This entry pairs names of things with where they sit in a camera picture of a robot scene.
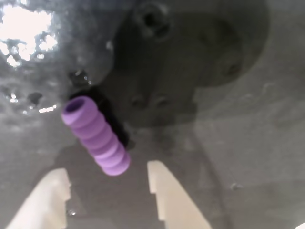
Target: purple silicone grip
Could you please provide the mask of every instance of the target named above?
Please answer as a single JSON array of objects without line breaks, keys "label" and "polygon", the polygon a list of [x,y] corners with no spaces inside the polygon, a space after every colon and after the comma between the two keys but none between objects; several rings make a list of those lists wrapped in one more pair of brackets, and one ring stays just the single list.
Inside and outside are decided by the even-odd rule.
[{"label": "purple silicone grip", "polygon": [[104,173],[117,176],[128,169],[131,161],[129,154],[91,98],[80,96],[70,100],[61,118]]}]

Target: purple cylindrical object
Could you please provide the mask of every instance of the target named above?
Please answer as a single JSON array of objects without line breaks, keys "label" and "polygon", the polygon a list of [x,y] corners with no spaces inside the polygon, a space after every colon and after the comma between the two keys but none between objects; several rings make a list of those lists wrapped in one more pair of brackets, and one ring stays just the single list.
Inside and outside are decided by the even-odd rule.
[{"label": "purple cylindrical object", "polygon": [[129,154],[91,98],[80,96],[70,100],[61,118],[104,173],[117,176],[128,169]]}]

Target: gray metal surface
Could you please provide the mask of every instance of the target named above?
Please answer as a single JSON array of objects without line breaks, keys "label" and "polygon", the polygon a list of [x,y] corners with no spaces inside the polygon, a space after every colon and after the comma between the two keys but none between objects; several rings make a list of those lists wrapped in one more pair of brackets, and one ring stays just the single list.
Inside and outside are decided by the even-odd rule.
[{"label": "gray metal surface", "polygon": [[[128,29],[137,21],[129,14],[135,2],[27,4],[62,26],[48,30],[58,38],[52,50],[37,48],[20,66],[1,56],[0,227],[47,171],[65,167],[75,212],[68,228],[161,229],[147,182],[146,162],[154,159],[215,229],[305,222],[304,1],[171,0],[163,3],[172,24],[161,39],[141,21]],[[61,123],[62,101],[79,90],[68,78],[77,70],[102,82],[130,134],[133,162],[120,177],[105,176]],[[15,88],[18,102],[8,90]],[[43,97],[28,110],[34,92]]]}]

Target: dark circular opening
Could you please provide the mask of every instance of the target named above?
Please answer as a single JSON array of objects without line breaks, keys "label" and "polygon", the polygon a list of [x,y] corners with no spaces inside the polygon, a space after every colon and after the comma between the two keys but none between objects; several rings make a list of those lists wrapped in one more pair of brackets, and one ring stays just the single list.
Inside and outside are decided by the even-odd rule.
[{"label": "dark circular opening", "polygon": [[66,112],[71,113],[77,111],[83,106],[84,103],[85,101],[83,99],[77,99],[66,107]]}]

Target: water droplet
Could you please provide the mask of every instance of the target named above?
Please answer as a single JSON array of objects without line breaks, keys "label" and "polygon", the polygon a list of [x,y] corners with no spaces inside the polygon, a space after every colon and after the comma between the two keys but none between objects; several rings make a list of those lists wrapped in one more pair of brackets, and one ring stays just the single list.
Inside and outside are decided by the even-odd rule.
[{"label": "water droplet", "polygon": [[70,210],[67,211],[67,215],[68,216],[75,216],[76,212],[73,209],[70,209]]},{"label": "water droplet", "polygon": [[89,76],[84,70],[69,73],[69,78],[75,87],[84,87],[91,84]]}]

